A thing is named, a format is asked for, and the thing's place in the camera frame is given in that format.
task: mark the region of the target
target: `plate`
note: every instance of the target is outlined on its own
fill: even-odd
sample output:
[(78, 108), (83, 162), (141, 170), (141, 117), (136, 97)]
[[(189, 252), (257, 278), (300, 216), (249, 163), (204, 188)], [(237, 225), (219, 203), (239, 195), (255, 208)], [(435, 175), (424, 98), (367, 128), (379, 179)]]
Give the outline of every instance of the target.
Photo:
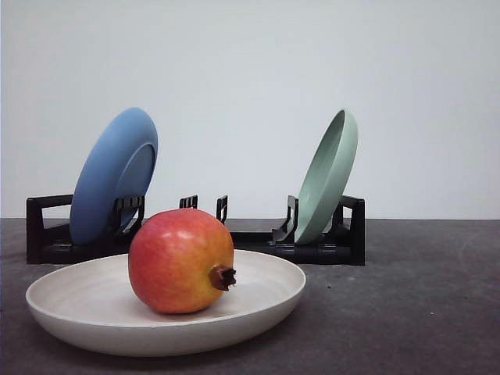
[[(70, 211), (74, 244), (93, 242), (111, 230), (110, 216), (117, 198), (145, 195), (155, 169), (158, 134), (139, 108), (119, 114), (102, 132), (81, 170)], [(122, 215), (122, 227), (136, 209)]]
[(354, 116), (342, 109), (323, 135), (298, 194), (297, 245), (316, 240), (331, 219), (344, 193), (357, 147), (358, 126)]
[(128, 280), (127, 254), (78, 263), (38, 279), (26, 300), (50, 334), (80, 348), (127, 356), (204, 352), (252, 338), (297, 305), (305, 274), (272, 255), (235, 250), (237, 283), (191, 314), (160, 314)]

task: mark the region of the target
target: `dish rack prong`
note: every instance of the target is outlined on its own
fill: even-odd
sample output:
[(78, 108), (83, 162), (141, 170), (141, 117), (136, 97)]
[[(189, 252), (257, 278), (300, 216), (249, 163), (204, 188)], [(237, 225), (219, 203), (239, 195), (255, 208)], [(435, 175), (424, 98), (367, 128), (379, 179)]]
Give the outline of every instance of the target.
[(180, 209), (197, 209), (198, 208), (198, 196), (190, 195), (179, 200)]

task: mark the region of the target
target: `mint green bowl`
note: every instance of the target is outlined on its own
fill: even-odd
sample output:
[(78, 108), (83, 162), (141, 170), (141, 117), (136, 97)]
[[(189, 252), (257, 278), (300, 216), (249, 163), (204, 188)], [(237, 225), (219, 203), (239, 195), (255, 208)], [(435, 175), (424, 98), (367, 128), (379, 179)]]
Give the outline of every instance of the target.
[(295, 244), (306, 245), (323, 232), (344, 194), (357, 147), (358, 126), (342, 109), (323, 135), (302, 183)]

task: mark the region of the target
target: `dark gray countertop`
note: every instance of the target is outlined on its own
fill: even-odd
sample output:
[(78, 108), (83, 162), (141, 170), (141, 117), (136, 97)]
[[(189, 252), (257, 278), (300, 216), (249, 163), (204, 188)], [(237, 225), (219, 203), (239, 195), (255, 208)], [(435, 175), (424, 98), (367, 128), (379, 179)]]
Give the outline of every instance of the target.
[(2, 219), (2, 374), (498, 374), (500, 221), (367, 220), (366, 266), (302, 265), (295, 311), (258, 337), (134, 359), (74, 348), (24, 293), (60, 266), (27, 265), (25, 221)]

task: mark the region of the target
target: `blue plate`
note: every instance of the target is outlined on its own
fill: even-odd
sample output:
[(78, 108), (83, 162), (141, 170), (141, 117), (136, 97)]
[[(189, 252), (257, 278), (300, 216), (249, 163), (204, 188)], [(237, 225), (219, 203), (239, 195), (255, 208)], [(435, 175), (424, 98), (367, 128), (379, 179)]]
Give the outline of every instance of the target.
[[(85, 162), (73, 194), (70, 233), (74, 244), (88, 244), (111, 230), (117, 198), (146, 194), (157, 150), (155, 124), (142, 109), (121, 112), (105, 128)], [(123, 213), (122, 227), (136, 211)]]

